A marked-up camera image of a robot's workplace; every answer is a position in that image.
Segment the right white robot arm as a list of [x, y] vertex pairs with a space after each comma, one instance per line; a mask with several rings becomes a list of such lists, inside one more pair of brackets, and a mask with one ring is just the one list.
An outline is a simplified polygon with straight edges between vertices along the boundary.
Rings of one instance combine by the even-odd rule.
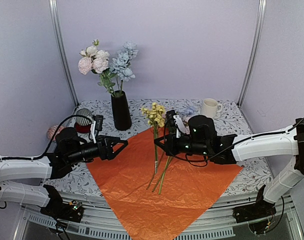
[[217, 165], [232, 165], [253, 158], [289, 155], [291, 160], [277, 177], [258, 192], [250, 213], [261, 218], [279, 198], [304, 178], [304, 117], [293, 125], [257, 134], [219, 136], [214, 120], [204, 115], [189, 119], [185, 128], [181, 118], [174, 115], [167, 124], [169, 132], [154, 140], [167, 156], [198, 155], [203, 161]]

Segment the blue artificial flower stem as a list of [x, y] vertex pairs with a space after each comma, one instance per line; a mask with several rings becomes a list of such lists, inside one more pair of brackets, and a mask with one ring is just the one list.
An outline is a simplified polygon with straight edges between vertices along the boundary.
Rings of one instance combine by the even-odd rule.
[[121, 96], [123, 91], [123, 83], [134, 79], [136, 76], [131, 69], [132, 60], [138, 55], [138, 46], [132, 41], [126, 41], [122, 49], [117, 51], [116, 57], [112, 58], [109, 64], [109, 75], [115, 79], [117, 90], [119, 93], [113, 95]]

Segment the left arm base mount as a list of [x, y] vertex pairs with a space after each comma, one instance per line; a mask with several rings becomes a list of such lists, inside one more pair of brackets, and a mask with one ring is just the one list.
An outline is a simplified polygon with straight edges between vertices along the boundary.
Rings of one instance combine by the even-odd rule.
[[51, 185], [43, 185], [47, 190], [49, 202], [46, 206], [40, 208], [40, 213], [57, 220], [66, 220], [80, 223], [83, 217], [84, 208], [80, 201], [72, 200], [64, 203], [59, 192]]

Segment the orange yellow wrapping paper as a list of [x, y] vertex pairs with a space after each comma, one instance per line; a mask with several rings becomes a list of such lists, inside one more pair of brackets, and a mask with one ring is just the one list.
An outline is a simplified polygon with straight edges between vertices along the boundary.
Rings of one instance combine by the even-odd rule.
[[106, 202], [134, 240], [172, 240], [210, 208], [241, 171], [236, 164], [195, 167], [181, 159], [154, 170], [151, 129], [128, 139], [113, 160], [87, 165]]

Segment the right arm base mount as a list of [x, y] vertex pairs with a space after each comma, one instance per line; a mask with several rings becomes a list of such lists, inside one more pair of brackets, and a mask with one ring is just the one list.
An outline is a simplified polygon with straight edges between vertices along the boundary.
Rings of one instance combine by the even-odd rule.
[[233, 208], [232, 216], [237, 223], [273, 216], [277, 212], [275, 203], [267, 202], [264, 198], [265, 187], [263, 185], [259, 189], [254, 203]]

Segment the yellow artificial flower sprig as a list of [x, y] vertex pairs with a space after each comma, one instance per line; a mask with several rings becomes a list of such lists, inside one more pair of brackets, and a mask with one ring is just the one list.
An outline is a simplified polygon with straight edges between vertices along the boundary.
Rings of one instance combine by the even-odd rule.
[[153, 139], [157, 139], [159, 137], [159, 128], [163, 128], [165, 126], [165, 107], [153, 102], [150, 108], [142, 107], [141, 113], [147, 119], [147, 123], [152, 128]]

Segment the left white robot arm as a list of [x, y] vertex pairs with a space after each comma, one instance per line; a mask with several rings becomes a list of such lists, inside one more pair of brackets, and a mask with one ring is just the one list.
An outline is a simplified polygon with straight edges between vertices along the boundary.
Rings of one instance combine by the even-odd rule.
[[53, 186], [34, 186], [20, 180], [62, 179], [79, 163], [95, 158], [113, 160], [127, 145], [119, 137], [97, 135], [91, 142], [78, 136], [75, 128], [64, 128], [56, 137], [54, 152], [35, 157], [5, 157], [0, 155], [0, 202], [14, 202], [46, 208], [55, 216], [66, 213], [66, 205]]

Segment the white artificial flower stem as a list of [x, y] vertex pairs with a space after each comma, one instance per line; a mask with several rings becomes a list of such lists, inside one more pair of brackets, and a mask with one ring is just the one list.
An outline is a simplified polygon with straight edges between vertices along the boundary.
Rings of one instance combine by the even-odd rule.
[[100, 50], [99, 49], [100, 41], [98, 39], [95, 39], [92, 41], [92, 44], [85, 49], [82, 49], [79, 54], [82, 57], [89, 57], [91, 59], [103, 59], [103, 60], [109, 60], [110, 54], [108, 51]]

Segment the pink artificial flower stem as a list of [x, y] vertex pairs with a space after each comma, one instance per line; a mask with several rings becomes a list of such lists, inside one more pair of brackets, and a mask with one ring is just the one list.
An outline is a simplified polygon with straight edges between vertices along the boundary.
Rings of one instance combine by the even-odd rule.
[[114, 90], [116, 83], [112, 80], [116, 74], [111, 73], [110, 71], [108, 57], [99, 56], [97, 58], [91, 58], [89, 56], [84, 56], [78, 62], [78, 70], [83, 75], [86, 75], [89, 72], [99, 75], [98, 85], [104, 87], [113, 97], [116, 96]]

